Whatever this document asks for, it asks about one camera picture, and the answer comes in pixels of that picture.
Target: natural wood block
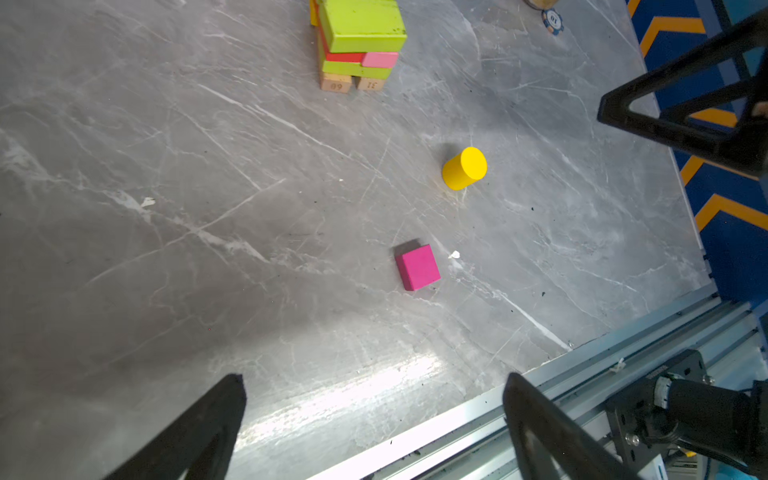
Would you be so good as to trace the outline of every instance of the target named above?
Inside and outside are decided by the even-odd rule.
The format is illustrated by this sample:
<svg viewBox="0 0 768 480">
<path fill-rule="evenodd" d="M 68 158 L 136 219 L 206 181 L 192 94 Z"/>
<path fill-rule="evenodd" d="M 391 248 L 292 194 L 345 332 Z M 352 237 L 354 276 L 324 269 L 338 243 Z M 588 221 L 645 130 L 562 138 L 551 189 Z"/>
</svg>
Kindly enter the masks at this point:
<svg viewBox="0 0 768 480">
<path fill-rule="evenodd" d="M 554 7 L 554 4 L 557 2 L 558 0 L 525 0 L 525 3 L 533 8 L 538 8 L 539 10 L 549 10 Z"/>
<path fill-rule="evenodd" d="M 386 80 L 379 80 L 378 78 L 357 77 L 358 90 L 379 91 L 384 88 L 385 83 Z"/>
<path fill-rule="evenodd" d="M 320 72 L 320 90 L 345 94 L 352 87 L 352 77 L 335 73 Z"/>
</svg>

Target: blue poker chip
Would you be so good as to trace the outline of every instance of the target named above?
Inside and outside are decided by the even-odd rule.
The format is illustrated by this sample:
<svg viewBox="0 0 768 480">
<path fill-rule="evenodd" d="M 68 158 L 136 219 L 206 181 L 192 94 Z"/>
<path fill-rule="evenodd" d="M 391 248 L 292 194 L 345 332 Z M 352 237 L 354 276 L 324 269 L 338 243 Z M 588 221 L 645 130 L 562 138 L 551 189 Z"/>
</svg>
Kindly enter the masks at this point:
<svg viewBox="0 0 768 480">
<path fill-rule="evenodd" d="M 544 26 L 547 27 L 549 33 L 557 35 L 563 31 L 563 18 L 554 10 L 554 8 L 542 10 L 541 19 L 544 20 Z"/>
</svg>

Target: debris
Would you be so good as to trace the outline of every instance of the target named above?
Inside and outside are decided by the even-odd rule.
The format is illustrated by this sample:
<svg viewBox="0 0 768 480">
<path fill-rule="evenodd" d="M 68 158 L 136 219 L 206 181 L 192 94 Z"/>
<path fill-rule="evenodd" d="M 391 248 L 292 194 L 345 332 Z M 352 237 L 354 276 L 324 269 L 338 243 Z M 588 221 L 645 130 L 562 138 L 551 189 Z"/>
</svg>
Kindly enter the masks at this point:
<svg viewBox="0 0 768 480">
<path fill-rule="evenodd" d="M 627 366 L 626 363 L 624 363 L 624 357 L 621 357 L 618 362 L 616 362 L 616 365 L 612 366 L 609 370 L 613 373 L 619 373 L 621 370 L 624 369 L 624 367 Z"/>
</svg>

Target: magenta block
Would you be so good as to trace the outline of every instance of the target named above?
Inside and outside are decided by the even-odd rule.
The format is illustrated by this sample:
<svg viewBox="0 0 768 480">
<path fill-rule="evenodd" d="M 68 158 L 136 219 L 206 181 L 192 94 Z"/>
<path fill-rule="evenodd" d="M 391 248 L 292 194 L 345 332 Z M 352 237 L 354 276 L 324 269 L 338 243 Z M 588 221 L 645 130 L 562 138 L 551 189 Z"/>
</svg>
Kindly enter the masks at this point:
<svg viewBox="0 0 768 480">
<path fill-rule="evenodd" d="M 396 51 L 371 51 L 362 56 L 363 67 L 394 68 L 400 53 Z"/>
<path fill-rule="evenodd" d="M 419 247 L 404 255 L 395 257 L 400 270 L 402 285 L 406 290 L 414 291 L 440 280 L 435 256 L 429 245 Z"/>
</svg>

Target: green block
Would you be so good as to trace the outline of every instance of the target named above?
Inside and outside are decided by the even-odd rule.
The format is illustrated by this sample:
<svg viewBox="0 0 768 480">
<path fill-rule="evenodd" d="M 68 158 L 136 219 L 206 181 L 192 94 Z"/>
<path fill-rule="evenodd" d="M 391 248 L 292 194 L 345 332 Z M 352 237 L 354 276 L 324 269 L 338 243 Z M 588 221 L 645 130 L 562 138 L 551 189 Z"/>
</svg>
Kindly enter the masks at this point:
<svg viewBox="0 0 768 480">
<path fill-rule="evenodd" d="M 320 65 L 320 70 L 338 75 L 352 75 L 353 77 L 386 80 L 389 74 L 392 73 L 391 68 L 363 67 L 359 63 L 352 63 L 349 61 L 326 60 L 326 53 L 323 50 L 323 40 L 320 38 L 319 32 L 317 32 L 317 62 Z"/>
<path fill-rule="evenodd" d="M 320 24 L 331 53 L 400 51 L 408 35 L 396 0 L 322 0 Z"/>
</svg>

